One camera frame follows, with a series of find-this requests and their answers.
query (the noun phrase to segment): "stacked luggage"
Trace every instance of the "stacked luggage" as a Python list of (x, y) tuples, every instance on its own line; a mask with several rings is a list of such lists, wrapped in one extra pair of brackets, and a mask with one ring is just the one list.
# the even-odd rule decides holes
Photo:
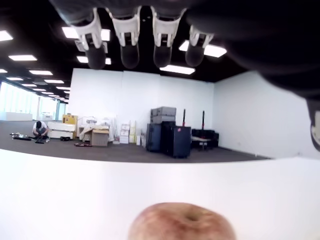
[(162, 106), (151, 109), (150, 123), (161, 124), (162, 122), (175, 122), (177, 109), (175, 107)]
[(146, 149), (161, 152), (174, 158), (187, 158), (191, 148), (191, 128), (176, 126), (175, 107), (151, 109), (147, 125)]

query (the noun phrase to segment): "white table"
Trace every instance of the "white table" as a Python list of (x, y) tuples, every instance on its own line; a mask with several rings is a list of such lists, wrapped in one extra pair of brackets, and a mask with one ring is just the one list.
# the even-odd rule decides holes
[(238, 240), (319, 240), (320, 161), (155, 164), (0, 149), (1, 240), (126, 240), (149, 205), (216, 211)]
[(31, 113), (0, 111), (0, 120), (2, 121), (32, 121)]

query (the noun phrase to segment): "ceiling light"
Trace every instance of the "ceiling light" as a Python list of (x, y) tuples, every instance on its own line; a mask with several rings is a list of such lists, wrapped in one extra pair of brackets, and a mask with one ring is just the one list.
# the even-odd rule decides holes
[[(78, 39), (78, 33), (73, 27), (64, 26), (62, 31), (67, 39)], [(102, 29), (101, 30), (101, 39), (102, 41), (110, 41), (110, 30)]]
[[(184, 43), (179, 47), (180, 51), (187, 51), (189, 46), (189, 41), (186, 40)], [(227, 52), (227, 50), (221, 46), (215, 46), (215, 45), (207, 45), (204, 49), (204, 55), (216, 57), (219, 58), (222, 55), (224, 55)]]
[(48, 84), (64, 84), (64, 81), (62, 81), (62, 80), (49, 80), (49, 79), (47, 79), (44, 81)]
[(89, 62), (86, 56), (77, 56), (76, 57), (80, 63), (87, 64)]
[(21, 84), (22, 86), (25, 86), (25, 87), (36, 87), (37, 85), (35, 84)]
[(65, 86), (56, 86), (57, 89), (60, 89), (60, 90), (70, 90), (71, 87), (65, 87)]
[(12, 55), (9, 58), (14, 61), (37, 61), (33, 55)]
[[(88, 60), (88, 58), (86, 56), (77, 56), (76, 58), (78, 59), (78, 61), (80, 63), (83, 63), (83, 64), (87, 64), (89, 62), (89, 60)], [(111, 64), (111, 59), (109, 57), (107, 57), (105, 59), (105, 64), (107, 64), (107, 65)]]
[(0, 31), (0, 41), (14, 39), (7, 31)]
[(7, 77), (6, 79), (11, 80), (11, 81), (23, 81), (23, 79), (20, 77)]
[(105, 64), (110, 65), (111, 64), (111, 59), (109, 57), (107, 57), (105, 59)]
[(179, 74), (192, 74), (195, 72), (194, 68), (191, 67), (184, 67), (184, 66), (175, 66), (175, 65), (168, 65), (165, 67), (160, 67), (161, 71), (179, 73)]
[(53, 75), (50, 71), (29, 70), (29, 72), (35, 75)]
[(102, 29), (101, 30), (101, 39), (102, 41), (110, 41), (110, 30)]

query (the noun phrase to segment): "carpet floor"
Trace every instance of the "carpet floor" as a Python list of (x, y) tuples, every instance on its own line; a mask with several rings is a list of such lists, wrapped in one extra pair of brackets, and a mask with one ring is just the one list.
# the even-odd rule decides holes
[(51, 139), (45, 144), (35, 144), (34, 140), (15, 140), (9, 135), (19, 132), (31, 136), (34, 124), (35, 121), (0, 121), (0, 149), (57, 158), (131, 163), (219, 163), (266, 159), (223, 148), (208, 151), (193, 149), (190, 157), (177, 159), (148, 152), (135, 144), (111, 143), (108, 147), (76, 147), (74, 143), (78, 143), (78, 140)]

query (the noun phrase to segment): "white box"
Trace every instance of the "white box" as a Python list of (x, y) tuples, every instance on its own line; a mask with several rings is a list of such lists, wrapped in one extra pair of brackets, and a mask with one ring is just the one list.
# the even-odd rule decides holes
[(140, 146), (141, 144), (141, 136), (135, 136), (136, 145)]
[(136, 136), (135, 135), (130, 135), (129, 136), (129, 143), (134, 144), (136, 141)]
[(66, 132), (74, 132), (76, 130), (75, 124), (49, 121), (47, 125), (48, 125), (48, 128), (51, 130), (66, 131)]
[(121, 129), (122, 130), (130, 130), (130, 124), (122, 124)]
[(128, 130), (121, 130), (120, 136), (129, 136), (129, 131)]
[(59, 139), (60, 137), (69, 137), (70, 139), (72, 139), (73, 136), (74, 136), (74, 133), (70, 131), (53, 130), (48, 132), (48, 137), (52, 139)]
[(136, 136), (141, 136), (141, 128), (136, 128), (135, 129), (135, 135)]
[(129, 144), (129, 137), (128, 136), (120, 136), (119, 142), (121, 144)]

